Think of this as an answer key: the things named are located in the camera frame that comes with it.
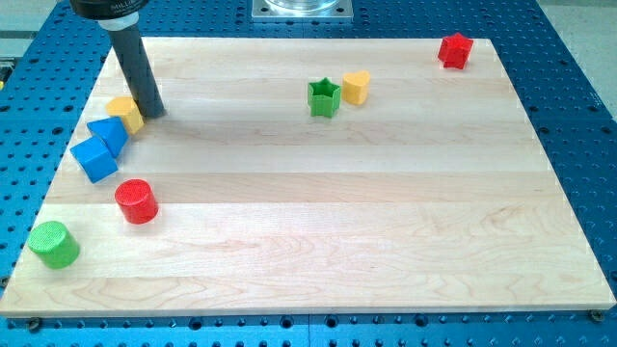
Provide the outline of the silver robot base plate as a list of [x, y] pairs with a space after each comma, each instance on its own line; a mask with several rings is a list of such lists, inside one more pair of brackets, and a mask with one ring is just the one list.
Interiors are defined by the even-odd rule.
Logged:
[[253, 0], [251, 15], [257, 21], [351, 20], [352, 0]]

